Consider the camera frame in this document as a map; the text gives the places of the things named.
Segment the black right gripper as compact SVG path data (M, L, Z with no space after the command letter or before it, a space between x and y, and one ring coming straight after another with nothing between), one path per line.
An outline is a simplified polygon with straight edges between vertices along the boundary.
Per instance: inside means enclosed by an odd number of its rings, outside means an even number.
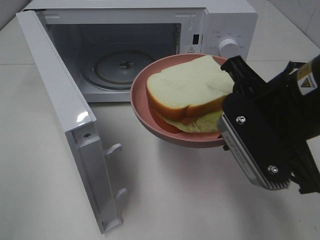
M220 67L234 82L232 92L252 99L272 129L291 169L290 182L301 194L320 190L320 172L307 140L320 133L320 92L301 94L297 75L281 73L265 82L241 56L226 60Z

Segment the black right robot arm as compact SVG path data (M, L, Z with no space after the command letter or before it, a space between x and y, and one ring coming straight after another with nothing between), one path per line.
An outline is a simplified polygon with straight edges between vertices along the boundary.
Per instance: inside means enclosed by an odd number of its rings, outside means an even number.
M320 59L294 62L264 81L240 56L221 69L233 82L223 102L222 136L249 180L267 190L290 183L320 191L320 172L307 140L320 134Z

